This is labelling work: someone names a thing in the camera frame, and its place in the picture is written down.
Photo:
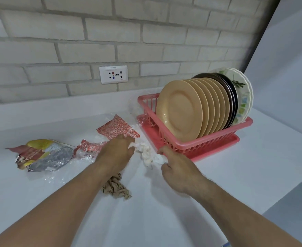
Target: green leaf design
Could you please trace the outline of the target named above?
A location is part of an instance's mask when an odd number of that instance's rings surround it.
[[[241,83],[239,81],[232,81],[232,83],[236,88],[242,88],[245,85],[245,83]]]

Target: electrical outlet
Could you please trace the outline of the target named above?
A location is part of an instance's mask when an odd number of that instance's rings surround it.
[[[127,66],[99,67],[100,80],[102,84],[119,83],[128,81]]]

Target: crumpled brown paper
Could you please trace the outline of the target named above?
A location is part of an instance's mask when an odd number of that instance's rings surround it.
[[[118,173],[116,176],[112,176],[106,183],[103,185],[103,193],[111,194],[115,198],[124,197],[129,199],[132,196],[129,194],[129,190],[120,183],[121,174]]]

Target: hand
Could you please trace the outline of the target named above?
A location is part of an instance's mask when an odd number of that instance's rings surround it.
[[[175,191],[194,196],[206,179],[195,164],[185,155],[174,152],[170,147],[164,146],[157,152],[165,154],[168,164],[161,166],[162,176]]]
[[[129,144],[132,142],[135,142],[134,138],[124,137],[124,135],[120,134],[102,147],[95,163],[104,172],[103,175],[105,175],[106,180],[126,167],[135,151],[135,147],[128,149]]]

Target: stack of plates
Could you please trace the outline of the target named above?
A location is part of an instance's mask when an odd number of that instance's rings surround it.
[[[247,118],[253,95],[236,69],[219,69],[169,82],[157,100],[157,116],[182,142],[226,129]]]

